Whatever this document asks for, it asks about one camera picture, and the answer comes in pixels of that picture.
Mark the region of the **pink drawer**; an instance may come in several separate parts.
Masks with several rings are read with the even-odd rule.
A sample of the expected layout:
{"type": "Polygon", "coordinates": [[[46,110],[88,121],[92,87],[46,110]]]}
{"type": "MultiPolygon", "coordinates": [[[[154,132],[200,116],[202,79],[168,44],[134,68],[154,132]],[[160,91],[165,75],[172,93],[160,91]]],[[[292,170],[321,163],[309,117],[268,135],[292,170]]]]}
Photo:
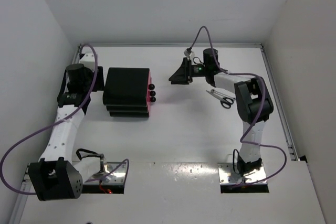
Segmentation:
{"type": "Polygon", "coordinates": [[[155,85],[153,84],[151,73],[149,72],[149,76],[148,76],[148,90],[154,90],[154,89],[155,89],[155,85]]]}
{"type": "Polygon", "coordinates": [[[151,106],[156,102],[156,97],[149,97],[148,100],[148,111],[151,110],[151,106]]]}
{"type": "Polygon", "coordinates": [[[151,97],[154,97],[154,96],[156,96],[156,92],[155,92],[154,90],[150,91],[150,93],[149,93],[149,94],[150,94],[150,96],[151,96],[151,97]]]}

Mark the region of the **black handled scissors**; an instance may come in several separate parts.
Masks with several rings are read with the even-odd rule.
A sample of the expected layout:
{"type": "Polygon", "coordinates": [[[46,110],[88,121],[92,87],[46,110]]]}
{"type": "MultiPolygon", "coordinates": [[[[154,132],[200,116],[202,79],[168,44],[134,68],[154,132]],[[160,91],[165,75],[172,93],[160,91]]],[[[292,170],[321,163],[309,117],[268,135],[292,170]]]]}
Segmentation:
{"type": "Polygon", "coordinates": [[[214,98],[218,99],[221,106],[225,109],[230,109],[236,100],[235,98],[218,92],[215,89],[206,90],[206,92],[212,95],[214,98]]]}

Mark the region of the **black drawer cabinet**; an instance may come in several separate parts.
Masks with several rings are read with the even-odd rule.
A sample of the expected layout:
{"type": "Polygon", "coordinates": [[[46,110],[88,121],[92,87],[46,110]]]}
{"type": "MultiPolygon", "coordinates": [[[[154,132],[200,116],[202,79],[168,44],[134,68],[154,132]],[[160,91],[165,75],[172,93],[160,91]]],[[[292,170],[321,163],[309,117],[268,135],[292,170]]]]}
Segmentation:
{"type": "Polygon", "coordinates": [[[150,114],[149,68],[111,67],[102,102],[111,117],[148,118],[150,114]]]}

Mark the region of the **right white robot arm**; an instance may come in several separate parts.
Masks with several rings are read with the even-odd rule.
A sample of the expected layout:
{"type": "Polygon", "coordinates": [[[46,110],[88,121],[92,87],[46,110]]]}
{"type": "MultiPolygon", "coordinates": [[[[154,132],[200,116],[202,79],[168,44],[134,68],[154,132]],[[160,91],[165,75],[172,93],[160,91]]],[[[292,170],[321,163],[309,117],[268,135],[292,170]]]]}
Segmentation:
{"type": "Polygon", "coordinates": [[[243,122],[242,143],[238,151],[236,172],[245,175],[260,169],[260,153],[263,129],[274,105],[262,77],[250,73],[229,73],[219,67],[218,51],[203,50],[203,62],[192,63],[194,52],[191,48],[184,51],[181,66],[169,78],[171,84],[190,84],[193,78],[204,77],[214,88],[223,89],[235,95],[237,111],[243,122]]]}

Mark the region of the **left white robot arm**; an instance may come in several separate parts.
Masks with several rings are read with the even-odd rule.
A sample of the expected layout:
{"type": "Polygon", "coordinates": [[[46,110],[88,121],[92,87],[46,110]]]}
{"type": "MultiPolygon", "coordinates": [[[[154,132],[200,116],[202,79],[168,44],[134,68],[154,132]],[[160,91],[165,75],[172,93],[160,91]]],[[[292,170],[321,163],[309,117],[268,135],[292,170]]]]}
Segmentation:
{"type": "Polygon", "coordinates": [[[104,155],[86,151],[72,162],[72,151],[81,121],[91,101],[89,90],[104,88],[103,68],[90,69],[82,63],[66,67],[57,97],[56,121],[48,145],[38,162],[30,163],[28,175],[40,201],[77,199],[91,178],[107,173],[104,155]]]}

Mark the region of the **metal base plate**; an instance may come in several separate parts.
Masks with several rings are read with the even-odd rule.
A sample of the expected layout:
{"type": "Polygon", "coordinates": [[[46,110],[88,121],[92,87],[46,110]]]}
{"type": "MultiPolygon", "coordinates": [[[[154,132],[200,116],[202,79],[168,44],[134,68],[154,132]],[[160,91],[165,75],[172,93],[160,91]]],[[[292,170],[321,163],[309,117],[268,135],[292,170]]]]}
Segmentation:
{"type": "Polygon", "coordinates": [[[123,162],[107,162],[102,172],[98,172],[84,182],[85,185],[121,185],[124,186],[129,171],[129,160],[123,162]]]}
{"type": "Polygon", "coordinates": [[[232,163],[218,163],[219,183],[224,186],[234,185],[267,185],[266,172],[263,165],[244,175],[240,175],[232,163]]]}

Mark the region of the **silver wrench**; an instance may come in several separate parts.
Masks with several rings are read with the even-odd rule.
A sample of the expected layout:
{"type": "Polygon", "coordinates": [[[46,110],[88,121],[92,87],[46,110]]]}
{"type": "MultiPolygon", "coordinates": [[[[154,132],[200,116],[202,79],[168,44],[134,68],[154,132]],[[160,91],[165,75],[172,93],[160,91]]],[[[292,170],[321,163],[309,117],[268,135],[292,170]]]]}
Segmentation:
{"type": "Polygon", "coordinates": [[[211,89],[211,90],[210,90],[210,94],[211,94],[212,96],[214,96],[215,98],[217,98],[217,99],[222,99],[222,100],[224,100],[224,99],[231,99],[231,100],[233,100],[233,101],[236,100],[235,97],[233,97],[233,96],[229,96],[228,94],[222,93],[222,92],[217,91],[217,90],[215,90],[215,89],[211,89]]]}

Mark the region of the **pink top drawer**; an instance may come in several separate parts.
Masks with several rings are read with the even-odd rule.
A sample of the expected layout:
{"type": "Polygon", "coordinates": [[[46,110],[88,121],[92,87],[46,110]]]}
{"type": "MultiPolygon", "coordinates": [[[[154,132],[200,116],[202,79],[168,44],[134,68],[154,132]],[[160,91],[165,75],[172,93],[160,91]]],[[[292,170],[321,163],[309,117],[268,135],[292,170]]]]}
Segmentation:
{"type": "Polygon", "coordinates": [[[149,72],[149,76],[148,76],[148,90],[154,90],[154,89],[155,89],[155,85],[153,84],[151,73],[149,72]]]}

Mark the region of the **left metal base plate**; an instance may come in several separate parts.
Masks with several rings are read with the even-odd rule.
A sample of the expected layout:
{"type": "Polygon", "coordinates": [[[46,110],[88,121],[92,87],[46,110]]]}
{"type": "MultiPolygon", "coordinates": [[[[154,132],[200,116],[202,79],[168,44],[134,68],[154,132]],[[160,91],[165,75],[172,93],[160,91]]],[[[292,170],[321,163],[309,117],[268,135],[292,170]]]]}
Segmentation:
{"type": "Polygon", "coordinates": [[[98,172],[84,182],[85,185],[121,185],[124,186],[129,171],[129,160],[123,162],[107,162],[102,172],[98,172]]]}

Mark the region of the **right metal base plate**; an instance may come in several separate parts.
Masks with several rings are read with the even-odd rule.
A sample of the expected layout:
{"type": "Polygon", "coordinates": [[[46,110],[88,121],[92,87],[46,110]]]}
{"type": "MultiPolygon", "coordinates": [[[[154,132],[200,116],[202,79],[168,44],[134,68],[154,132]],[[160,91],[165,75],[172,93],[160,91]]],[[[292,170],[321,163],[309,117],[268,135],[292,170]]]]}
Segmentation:
{"type": "Polygon", "coordinates": [[[218,163],[219,183],[224,186],[234,185],[267,185],[266,172],[263,165],[244,175],[240,175],[232,163],[218,163]]]}

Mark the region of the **pink bottom drawer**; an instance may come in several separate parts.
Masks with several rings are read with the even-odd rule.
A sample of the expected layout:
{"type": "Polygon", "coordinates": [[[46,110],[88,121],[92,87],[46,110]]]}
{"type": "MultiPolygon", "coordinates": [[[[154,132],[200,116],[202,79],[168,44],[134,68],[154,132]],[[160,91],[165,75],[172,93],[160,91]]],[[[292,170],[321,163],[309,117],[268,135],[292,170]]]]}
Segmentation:
{"type": "Polygon", "coordinates": [[[148,100],[148,111],[151,110],[151,106],[156,102],[156,97],[149,97],[148,100]]]}

